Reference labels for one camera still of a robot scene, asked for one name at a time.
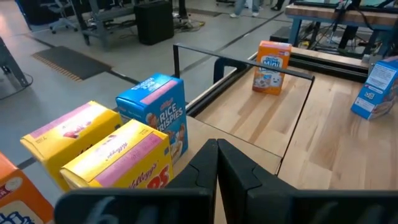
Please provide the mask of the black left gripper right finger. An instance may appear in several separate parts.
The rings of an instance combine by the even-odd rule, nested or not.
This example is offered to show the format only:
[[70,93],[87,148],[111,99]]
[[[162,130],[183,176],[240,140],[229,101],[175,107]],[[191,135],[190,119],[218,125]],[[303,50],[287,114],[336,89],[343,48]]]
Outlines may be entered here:
[[228,224],[398,224],[398,190],[299,190],[218,140]]

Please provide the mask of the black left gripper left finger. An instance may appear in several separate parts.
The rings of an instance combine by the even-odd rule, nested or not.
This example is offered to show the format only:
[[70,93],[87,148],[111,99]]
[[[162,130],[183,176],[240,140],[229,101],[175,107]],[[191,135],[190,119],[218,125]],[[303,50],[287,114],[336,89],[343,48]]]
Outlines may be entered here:
[[55,224],[214,224],[218,142],[209,139],[162,189],[78,189],[62,196]]

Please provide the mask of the yellow Corn Pops cereal box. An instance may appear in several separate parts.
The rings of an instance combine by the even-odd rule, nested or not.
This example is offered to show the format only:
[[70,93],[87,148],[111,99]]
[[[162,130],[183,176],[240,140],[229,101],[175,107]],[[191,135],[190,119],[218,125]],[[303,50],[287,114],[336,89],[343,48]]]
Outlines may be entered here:
[[119,113],[89,101],[21,137],[21,144],[64,191],[69,185],[60,169],[122,126]]
[[64,165],[60,173],[71,189],[160,189],[174,178],[169,137],[132,119]]

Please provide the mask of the blue Rice Krispies cereal box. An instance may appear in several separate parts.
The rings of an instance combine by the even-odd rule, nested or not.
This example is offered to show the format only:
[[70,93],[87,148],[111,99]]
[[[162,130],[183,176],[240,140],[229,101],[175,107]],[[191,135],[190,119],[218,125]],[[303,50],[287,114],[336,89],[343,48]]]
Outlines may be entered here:
[[375,63],[351,106],[351,111],[370,120],[390,112],[398,101],[398,55]]
[[172,162],[188,148],[183,80],[155,73],[116,97],[119,113],[169,136]]

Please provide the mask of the orange Mini-Wheats cereal box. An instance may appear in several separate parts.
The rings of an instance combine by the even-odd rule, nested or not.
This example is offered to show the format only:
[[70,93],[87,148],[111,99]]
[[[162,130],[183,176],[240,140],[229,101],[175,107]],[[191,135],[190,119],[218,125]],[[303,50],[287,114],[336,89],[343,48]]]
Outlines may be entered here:
[[272,67],[272,69],[257,67],[254,72],[252,89],[257,92],[279,95],[285,73],[274,70],[286,69],[289,64],[292,45],[282,42],[262,40],[259,44],[256,62]]
[[0,224],[54,224],[53,206],[29,178],[0,153]]

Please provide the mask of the black mat with hazard stripe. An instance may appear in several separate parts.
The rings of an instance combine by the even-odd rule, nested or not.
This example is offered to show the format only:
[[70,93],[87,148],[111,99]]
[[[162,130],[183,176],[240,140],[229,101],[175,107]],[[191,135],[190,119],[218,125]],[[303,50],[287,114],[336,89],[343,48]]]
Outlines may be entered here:
[[109,65],[64,46],[36,52],[32,56],[75,82],[111,70]]

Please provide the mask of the black cabinet box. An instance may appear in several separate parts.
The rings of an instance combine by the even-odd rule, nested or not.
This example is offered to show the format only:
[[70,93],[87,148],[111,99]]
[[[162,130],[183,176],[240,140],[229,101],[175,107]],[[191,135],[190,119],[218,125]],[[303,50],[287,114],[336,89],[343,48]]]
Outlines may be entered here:
[[134,8],[139,42],[154,45],[174,36],[172,5],[160,0]]

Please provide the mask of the grey stand leg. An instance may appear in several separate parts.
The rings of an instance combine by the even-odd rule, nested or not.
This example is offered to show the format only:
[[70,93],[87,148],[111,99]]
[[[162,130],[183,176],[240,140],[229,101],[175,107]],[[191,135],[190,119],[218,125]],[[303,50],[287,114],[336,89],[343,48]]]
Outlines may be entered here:
[[4,74],[13,74],[21,86],[27,87],[29,83],[25,77],[24,72],[18,66],[14,57],[10,53],[2,37],[0,36],[0,69]]

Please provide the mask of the grey metal workbench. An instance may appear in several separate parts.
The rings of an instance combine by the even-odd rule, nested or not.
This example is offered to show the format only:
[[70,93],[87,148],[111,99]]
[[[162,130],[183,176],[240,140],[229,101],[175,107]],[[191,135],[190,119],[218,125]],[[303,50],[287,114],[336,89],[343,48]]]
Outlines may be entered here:
[[97,38],[105,50],[108,37],[136,25],[132,18],[140,0],[70,0],[86,45]]

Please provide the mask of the grey office chair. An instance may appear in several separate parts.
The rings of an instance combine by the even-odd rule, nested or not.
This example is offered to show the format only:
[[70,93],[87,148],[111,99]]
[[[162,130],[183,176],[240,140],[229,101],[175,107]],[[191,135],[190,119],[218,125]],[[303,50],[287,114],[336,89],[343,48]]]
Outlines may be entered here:
[[56,34],[57,30],[62,27],[66,29],[72,28],[75,32],[78,31],[78,27],[68,18],[66,14],[66,9],[72,7],[70,0],[51,0],[51,2],[41,3],[40,5],[60,16],[57,21],[49,24],[49,29],[52,34]]

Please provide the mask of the black aluminium table frame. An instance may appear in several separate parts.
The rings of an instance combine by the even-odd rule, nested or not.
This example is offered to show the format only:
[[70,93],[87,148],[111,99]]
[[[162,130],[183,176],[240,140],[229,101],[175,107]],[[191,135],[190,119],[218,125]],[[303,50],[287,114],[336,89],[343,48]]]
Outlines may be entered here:
[[[232,84],[236,83],[241,77],[243,77],[250,69],[255,68],[259,63],[255,62],[255,55],[248,59],[238,59],[236,57],[223,55],[221,53],[212,52],[209,50],[200,50],[198,48],[191,48],[194,51],[207,54],[209,56],[215,56],[218,58],[228,58],[237,60],[247,65],[247,68],[242,72],[239,72],[234,67],[225,67],[224,77],[216,82],[212,83],[203,95],[197,100],[192,100],[187,105],[187,114],[191,117],[199,115],[207,106],[217,99],[222,93],[224,93]],[[360,60],[355,58],[342,57],[338,55],[330,55],[319,53],[317,56],[311,56],[308,50],[294,49],[292,57],[289,61],[289,65],[292,68],[300,68],[303,71],[308,70],[310,72],[322,73],[332,77],[342,78],[354,82],[363,83],[368,77],[368,73],[371,71],[368,64],[362,65]]]

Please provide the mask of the thin black shelf end frame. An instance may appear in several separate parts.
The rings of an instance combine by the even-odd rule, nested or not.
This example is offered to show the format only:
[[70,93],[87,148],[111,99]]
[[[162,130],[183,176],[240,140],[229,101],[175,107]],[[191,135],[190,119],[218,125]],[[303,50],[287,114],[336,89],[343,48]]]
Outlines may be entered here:
[[[240,139],[243,142],[246,142],[250,145],[256,146],[257,148],[261,149],[266,153],[265,156],[263,157],[255,157],[254,159],[261,159],[260,162],[267,161],[270,162],[265,162],[266,165],[271,165],[272,168],[274,169],[274,175],[278,176],[280,169],[282,167],[283,161],[285,159],[287,150],[290,146],[290,143],[292,141],[292,138],[294,136],[295,130],[297,128],[297,125],[300,121],[300,118],[302,116],[303,109],[307,103],[308,97],[310,95],[310,92],[312,90],[313,83],[315,81],[315,77],[312,75],[304,74],[302,72],[298,71],[293,71],[293,70],[288,70],[288,69],[282,69],[282,68],[275,68],[275,67],[270,67],[268,65],[263,65],[258,62],[254,61],[254,58],[256,57],[256,54],[252,55],[248,59],[239,59],[237,57],[233,56],[228,56],[225,54],[221,54],[219,52],[214,52],[210,51],[207,49],[201,49],[198,47],[192,47],[188,45],[183,45],[180,43],[174,44],[173,45],[173,56],[174,56],[174,70],[175,74],[173,77],[180,78],[181,75],[181,70],[180,70],[180,54],[179,50],[180,49],[187,49],[187,50],[192,50],[194,52],[199,52],[202,54],[209,55],[210,57],[217,57],[215,60],[214,64],[214,69],[213,69],[213,85],[210,86],[207,90],[205,90],[203,93],[201,93],[198,97],[196,97],[194,100],[189,102],[189,104],[186,105],[186,111],[187,111],[187,117],[192,117],[195,119],[199,118],[199,115],[217,115],[217,114],[222,114],[222,113],[216,113],[217,111],[215,110],[215,107],[220,108],[223,103],[227,102],[227,99],[232,99],[236,105],[241,105],[242,110],[243,106],[252,106],[252,111],[255,110],[255,108],[262,108],[261,106],[261,100],[251,100],[255,99],[257,96],[256,94],[253,96],[250,96],[245,103],[242,100],[239,100],[238,97],[233,96],[233,95],[227,95],[228,94],[233,94],[233,93],[239,93],[241,96],[243,96],[243,93],[248,93],[248,91],[243,88],[243,84],[240,86],[237,86],[237,84],[240,84],[240,79],[246,77],[251,73],[251,70],[256,68],[266,68],[270,69],[276,72],[281,72],[290,75],[291,77],[294,77],[294,80],[297,81],[299,79],[301,80],[308,80],[308,84],[306,84],[308,87],[305,87],[306,89],[306,95],[305,98],[302,97],[302,100],[298,100],[298,105],[300,106],[300,111],[293,111],[293,113],[290,113],[287,115],[287,118],[292,118],[292,122],[290,122],[290,126],[287,130],[287,134],[285,134],[287,137],[289,137],[289,140],[284,143],[284,154],[283,156],[279,154],[275,154],[273,152],[270,152],[266,149],[273,149],[273,146],[271,147],[260,147],[259,145],[255,144],[255,141],[258,139],[261,140],[261,142],[271,142],[271,140],[266,140],[266,137],[271,137],[270,132],[266,134],[265,136],[262,135],[264,128],[268,125],[269,121],[271,120],[274,115],[276,115],[276,112],[278,111],[278,108],[285,103],[285,105],[292,106],[293,101],[286,101],[283,100],[281,96],[274,96],[270,95],[267,99],[273,99],[273,103],[270,104],[268,107],[268,110],[264,112],[262,115],[262,118],[258,120],[258,125],[256,128],[249,128],[248,131],[245,129],[245,131],[249,132],[252,131],[251,135],[251,140],[245,140],[237,135],[234,135],[232,132],[225,131],[221,128],[217,128],[216,126],[213,126],[212,124],[205,123],[202,120],[199,120],[209,126],[212,126],[213,128],[219,129],[220,131],[224,131],[227,134],[230,134],[238,139]],[[224,75],[224,68],[225,67],[234,67],[235,69],[230,72],[227,75]]]

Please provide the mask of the black corner bracket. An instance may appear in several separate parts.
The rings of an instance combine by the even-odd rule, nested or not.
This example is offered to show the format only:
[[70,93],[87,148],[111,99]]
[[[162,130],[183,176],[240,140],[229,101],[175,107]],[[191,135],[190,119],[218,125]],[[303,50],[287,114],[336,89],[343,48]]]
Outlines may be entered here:
[[224,77],[224,69],[225,67],[234,67],[239,72],[242,72],[247,68],[245,63],[242,63],[237,60],[232,60],[228,58],[218,58],[215,61],[214,69],[213,69],[213,83],[220,81]]

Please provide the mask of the blue metal frame table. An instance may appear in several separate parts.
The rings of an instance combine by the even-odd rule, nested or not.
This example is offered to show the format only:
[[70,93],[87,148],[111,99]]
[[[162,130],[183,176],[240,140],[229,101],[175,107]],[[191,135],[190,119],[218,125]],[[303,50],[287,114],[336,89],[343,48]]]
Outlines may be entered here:
[[[395,0],[385,0],[373,6],[364,6],[361,4],[362,1],[364,0],[336,0],[334,4],[295,1],[289,4],[285,8],[285,15],[293,19],[289,43],[294,46],[298,44],[302,21],[316,23],[313,39],[316,39],[322,22],[329,23],[332,27],[345,25],[346,30],[339,48],[345,47],[348,39],[356,35],[359,27],[367,27],[373,33],[364,53],[369,54],[376,41],[380,39],[381,46],[378,54],[385,56],[398,39],[398,7],[389,6]],[[385,36],[379,38],[381,33],[385,33]]]

